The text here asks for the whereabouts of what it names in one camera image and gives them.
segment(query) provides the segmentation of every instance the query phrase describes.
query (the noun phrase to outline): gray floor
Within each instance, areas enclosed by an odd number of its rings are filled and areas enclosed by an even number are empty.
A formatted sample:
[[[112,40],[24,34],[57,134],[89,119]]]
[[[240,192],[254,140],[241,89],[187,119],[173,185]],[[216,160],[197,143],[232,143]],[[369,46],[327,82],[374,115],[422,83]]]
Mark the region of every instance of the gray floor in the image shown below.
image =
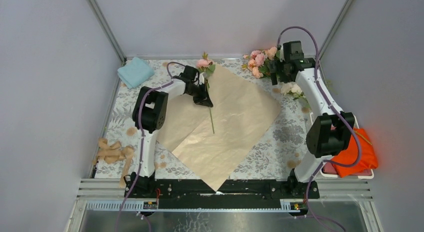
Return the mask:
[[[311,202],[313,211],[342,224],[348,232],[366,232],[359,205],[354,202]],[[114,232],[117,211],[86,210],[82,232]],[[294,219],[287,213],[156,212],[148,217],[153,232],[326,232],[314,218]],[[336,231],[340,228],[330,225]],[[123,212],[120,232],[147,232],[149,226],[134,212]]]

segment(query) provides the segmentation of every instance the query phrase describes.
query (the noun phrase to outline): blue cloth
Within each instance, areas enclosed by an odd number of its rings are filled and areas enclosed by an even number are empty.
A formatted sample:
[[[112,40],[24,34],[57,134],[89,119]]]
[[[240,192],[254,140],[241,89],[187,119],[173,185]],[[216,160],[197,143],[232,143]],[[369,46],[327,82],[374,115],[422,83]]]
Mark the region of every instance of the blue cloth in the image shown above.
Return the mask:
[[[146,63],[146,61],[137,57],[134,57],[129,64],[118,69],[119,78],[129,89],[141,85],[154,73],[154,70]]]

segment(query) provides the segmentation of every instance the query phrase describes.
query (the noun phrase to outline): floral tablecloth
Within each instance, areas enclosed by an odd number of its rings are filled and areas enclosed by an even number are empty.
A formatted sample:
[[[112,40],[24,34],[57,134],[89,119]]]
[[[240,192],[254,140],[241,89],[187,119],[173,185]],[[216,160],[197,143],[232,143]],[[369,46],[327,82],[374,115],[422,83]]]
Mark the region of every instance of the floral tablecloth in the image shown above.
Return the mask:
[[[105,138],[109,143],[119,140],[122,147],[131,145],[135,152],[139,151],[137,129],[131,119],[134,105],[141,86],[157,87],[170,80],[166,64],[176,61],[184,65],[195,66],[197,60],[147,60],[155,70],[154,76],[138,88],[128,89],[121,82],[115,104],[113,106],[110,122],[107,126]],[[251,149],[246,158],[235,168],[230,179],[286,179],[292,168],[300,164],[306,147],[306,121],[309,109],[300,100],[293,100],[290,95],[280,93],[281,85],[272,85],[269,78],[254,78],[250,71],[242,70],[243,59],[214,59],[215,63],[222,65],[236,75],[260,86],[269,92],[281,104],[281,113],[263,137]],[[183,71],[179,65],[171,65],[172,75]],[[160,143],[156,143],[154,161],[158,179],[199,179],[171,152]],[[107,164],[99,160],[95,178],[118,179],[121,177],[124,161]],[[136,158],[132,160],[129,169],[132,172],[136,165]]]

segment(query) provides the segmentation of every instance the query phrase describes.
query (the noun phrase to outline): white wall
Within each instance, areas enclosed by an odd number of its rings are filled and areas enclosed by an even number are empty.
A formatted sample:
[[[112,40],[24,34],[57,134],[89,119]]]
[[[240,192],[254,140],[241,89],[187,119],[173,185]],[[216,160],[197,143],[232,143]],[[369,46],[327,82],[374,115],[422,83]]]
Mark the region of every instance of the white wall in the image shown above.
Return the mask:
[[[120,62],[86,0],[0,0],[0,225],[63,231]]]
[[[97,0],[126,56],[239,57],[275,46],[280,32],[303,26],[322,45],[346,0]],[[288,31],[282,41],[303,40]]]
[[[356,0],[322,64],[334,97],[369,133],[370,183],[386,232],[422,231],[424,0]]]

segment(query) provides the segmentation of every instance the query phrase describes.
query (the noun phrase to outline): orange bag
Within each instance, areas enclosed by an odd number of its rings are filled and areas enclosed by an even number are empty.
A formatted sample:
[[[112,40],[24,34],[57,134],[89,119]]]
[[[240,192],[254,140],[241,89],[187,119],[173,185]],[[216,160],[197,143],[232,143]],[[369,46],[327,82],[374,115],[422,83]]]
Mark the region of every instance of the orange bag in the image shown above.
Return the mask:
[[[363,137],[365,137],[368,141],[370,141],[370,138],[368,137],[367,133],[363,128],[354,128],[354,131],[361,134]],[[379,162],[377,161],[376,154],[374,153],[373,146],[367,142],[365,139],[363,139],[361,136],[356,135],[359,139],[360,146],[362,148],[362,157],[359,161],[359,163],[353,167],[347,168],[342,167],[339,165],[333,165],[335,170],[337,171],[337,174],[340,177],[345,177],[348,175],[352,175],[355,173],[362,172],[365,169],[377,169],[379,166]],[[350,136],[350,142],[349,146],[346,150],[341,151],[337,156],[332,158],[332,161],[339,162],[344,165],[350,165],[358,157],[358,147],[357,143],[355,142],[354,137]]]

